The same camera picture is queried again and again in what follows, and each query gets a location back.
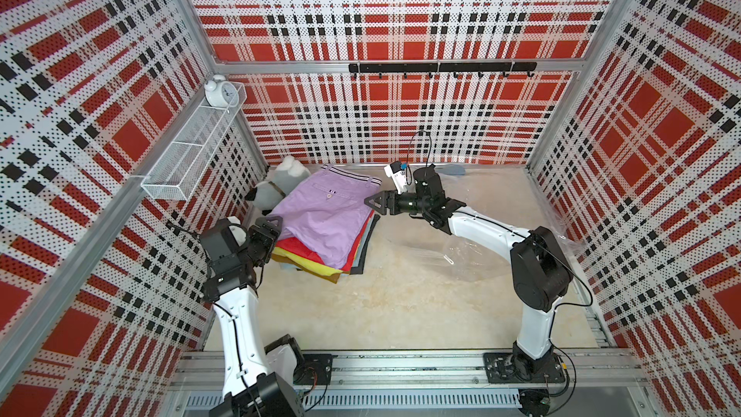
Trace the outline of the yellow garment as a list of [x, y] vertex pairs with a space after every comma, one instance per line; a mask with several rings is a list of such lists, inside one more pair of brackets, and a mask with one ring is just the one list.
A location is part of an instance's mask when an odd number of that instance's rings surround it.
[[309, 272], [314, 276], [318, 276], [332, 283], [337, 283], [340, 277], [343, 275], [343, 271], [330, 268], [325, 264], [317, 263], [301, 256], [295, 255], [282, 248], [276, 248], [273, 250], [272, 257], [279, 263], [293, 264], [301, 270]]

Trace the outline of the purple garment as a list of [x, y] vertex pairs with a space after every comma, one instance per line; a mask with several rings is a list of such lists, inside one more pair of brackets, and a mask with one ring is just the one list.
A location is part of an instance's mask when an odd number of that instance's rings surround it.
[[283, 218], [281, 238], [299, 237], [311, 248], [341, 260], [371, 209], [364, 199], [378, 193], [382, 180], [324, 165], [274, 210]]

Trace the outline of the clear plastic vacuum bag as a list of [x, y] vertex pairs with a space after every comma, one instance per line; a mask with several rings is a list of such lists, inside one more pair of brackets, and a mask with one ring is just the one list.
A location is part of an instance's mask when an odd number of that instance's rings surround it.
[[[465, 203], [471, 214], [516, 228], [523, 236], [538, 227], [552, 231], [572, 270], [585, 277], [573, 255], [576, 244], [565, 236], [555, 215], [542, 208], [523, 170], [473, 169], [464, 176], [443, 175], [441, 179], [447, 196]], [[451, 281], [494, 280], [511, 285], [508, 251], [494, 251], [489, 243], [448, 235], [408, 214], [383, 216], [379, 224], [379, 240], [392, 245], [422, 270]]]

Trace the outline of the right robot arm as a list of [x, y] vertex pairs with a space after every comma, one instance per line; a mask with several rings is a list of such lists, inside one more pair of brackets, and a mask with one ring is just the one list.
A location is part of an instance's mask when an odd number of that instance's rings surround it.
[[380, 215], [408, 214], [422, 219], [434, 229], [467, 239], [509, 262], [513, 289], [523, 304], [511, 362], [521, 376], [534, 376], [545, 368], [555, 349], [551, 334], [557, 308], [574, 278], [549, 229], [516, 228], [476, 212], [447, 195], [433, 165], [414, 171], [410, 185], [380, 191], [364, 203]]

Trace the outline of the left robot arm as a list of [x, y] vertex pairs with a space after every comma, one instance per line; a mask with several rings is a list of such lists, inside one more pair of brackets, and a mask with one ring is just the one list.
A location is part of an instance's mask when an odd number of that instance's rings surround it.
[[215, 309], [224, 349], [223, 401], [210, 416], [302, 416], [293, 376], [300, 347], [286, 335], [269, 346], [259, 331], [257, 268], [265, 266], [282, 233], [279, 216], [246, 228], [225, 218], [199, 235], [206, 252], [204, 300]]

